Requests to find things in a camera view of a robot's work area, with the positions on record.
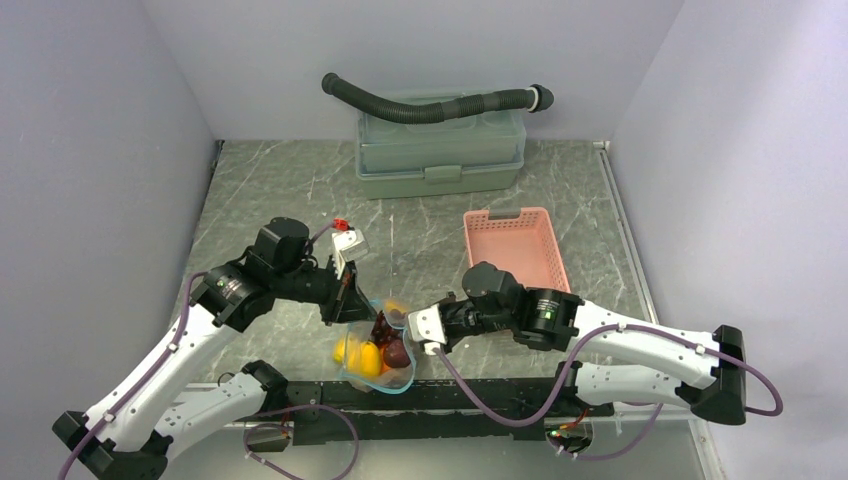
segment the white wall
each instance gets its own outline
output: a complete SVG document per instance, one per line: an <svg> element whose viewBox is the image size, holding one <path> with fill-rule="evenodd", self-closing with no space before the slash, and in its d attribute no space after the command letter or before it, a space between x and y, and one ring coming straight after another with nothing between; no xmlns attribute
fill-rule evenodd
<svg viewBox="0 0 848 480"><path fill-rule="evenodd" d="M613 137L661 321L742 328L786 400L713 427L731 479L848 478L846 25L842 1L689 0Z"/></svg>
<svg viewBox="0 0 848 480"><path fill-rule="evenodd" d="M144 0L224 139L350 138L354 110L321 91L523 88L555 107L536 138L608 139L682 0Z"/></svg>
<svg viewBox="0 0 848 480"><path fill-rule="evenodd" d="M4 480L55 478L53 421L163 333L214 151L141 3L70 3L0 8Z"/></svg>

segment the black corrugated hose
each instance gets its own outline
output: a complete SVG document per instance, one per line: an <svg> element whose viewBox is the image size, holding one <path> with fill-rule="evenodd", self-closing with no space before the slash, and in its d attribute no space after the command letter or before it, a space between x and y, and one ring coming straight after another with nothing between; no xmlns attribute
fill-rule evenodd
<svg viewBox="0 0 848 480"><path fill-rule="evenodd" d="M526 108L530 113L546 110L554 103L554 94L541 85L527 89L499 90L482 95L459 97L447 102L409 105L368 93L335 73L324 75L324 93L383 120L404 123L440 123L452 118L470 117L485 112Z"/></svg>

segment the hose end cap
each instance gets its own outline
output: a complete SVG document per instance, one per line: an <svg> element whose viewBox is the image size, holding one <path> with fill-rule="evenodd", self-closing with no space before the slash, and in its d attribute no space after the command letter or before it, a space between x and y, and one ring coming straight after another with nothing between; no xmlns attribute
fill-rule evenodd
<svg viewBox="0 0 848 480"><path fill-rule="evenodd" d="M336 83L336 80L339 79L339 76L335 73L328 73L324 75L324 78L321 80L321 88L324 90L324 93L327 95L333 94L333 84Z"/></svg>
<svg viewBox="0 0 848 480"><path fill-rule="evenodd" d="M542 110L547 110L551 105L554 104L554 94L547 88L539 85L538 83L534 83L530 85L532 88L536 89L536 92L539 93L539 102L536 105L536 108L530 110L530 113L541 112Z"/></svg>

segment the plastic storage box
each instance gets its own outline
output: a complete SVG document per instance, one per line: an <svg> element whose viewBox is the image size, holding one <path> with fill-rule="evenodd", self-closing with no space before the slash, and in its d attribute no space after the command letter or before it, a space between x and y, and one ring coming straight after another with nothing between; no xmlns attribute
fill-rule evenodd
<svg viewBox="0 0 848 480"><path fill-rule="evenodd" d="M469 266L489 262L525 287L571 292L551 217L541 207L466 212Z"/></svg>
<svg viewBox="0 0 848 480"><path fill-rule="evenodd" d="M423 104L456 97L399 100ZM356 175L370 199L508 188L524 166L526 137L515 110L432 125L402 125L363 114Z"/></svg>

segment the marble table surface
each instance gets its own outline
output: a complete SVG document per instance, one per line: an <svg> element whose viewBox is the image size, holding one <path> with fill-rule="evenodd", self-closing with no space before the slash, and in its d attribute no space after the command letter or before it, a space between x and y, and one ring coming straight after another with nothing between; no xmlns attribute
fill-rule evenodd
<svg viewBox="0 0 848 480"><path fill-rule="evenodd" d="M423 307L461 291L468 268L462 214L468 210L545 207L551 215L574 293L603 307L645 318L615 210L591 142L528 141L525 167L507 190L424 198L366 200L354 175L348 141L226 142L194 237L187 271L238 257L276 216L313 231L342 217L361 229L370 252L357 261L370 298ZM330 252L329 236L315 248ZM335 380L331 352L344 326L326 327L318 307L278 301L204 368L197 382L263 359L289 380ZM552 376L561 352L534 352L507 332L462 342L451 359L469 378ZM435 357L420 379L447 378Z"/></svg>

